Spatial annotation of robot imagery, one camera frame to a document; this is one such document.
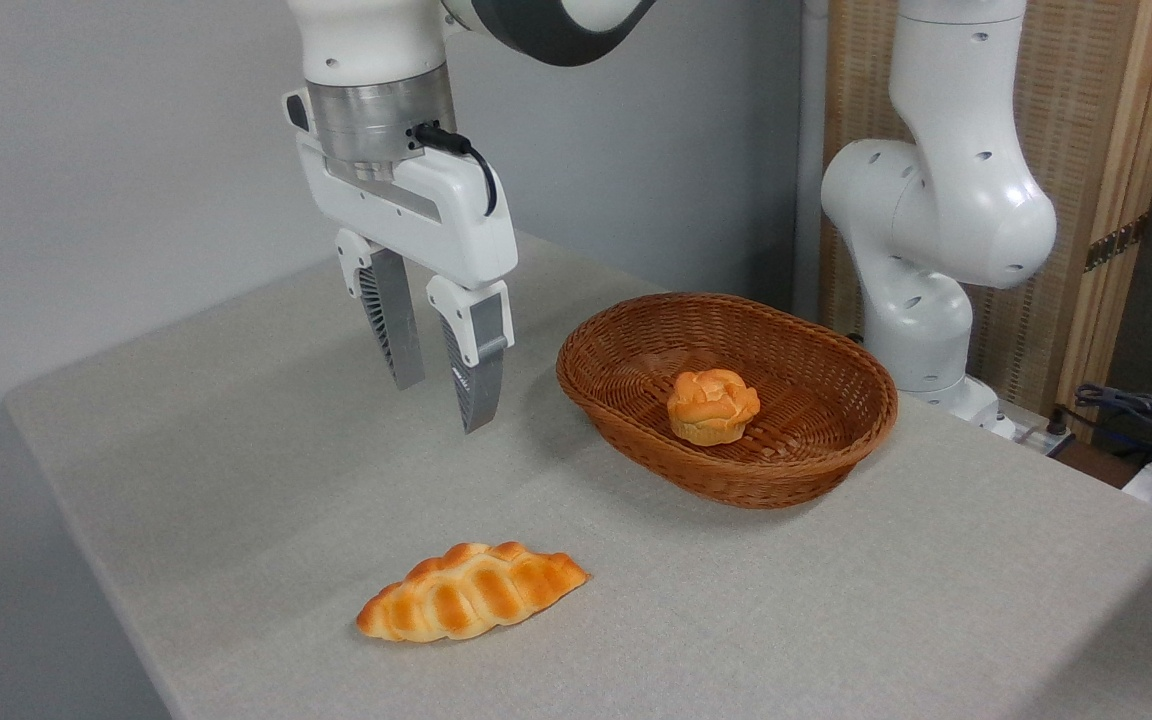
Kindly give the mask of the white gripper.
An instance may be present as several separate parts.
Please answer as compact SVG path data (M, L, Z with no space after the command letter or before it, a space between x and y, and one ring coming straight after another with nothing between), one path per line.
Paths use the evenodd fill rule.
M516 268L518 250L502 181L471 156L438 149L399 161L391 181L362 179L317 141L306 88L283 105L317 209L343 228L335 247L347 291L361 300L397 389L425 379L407 258L438 274L426 295L442 320L463 432L484 427L515 344L500 279Z

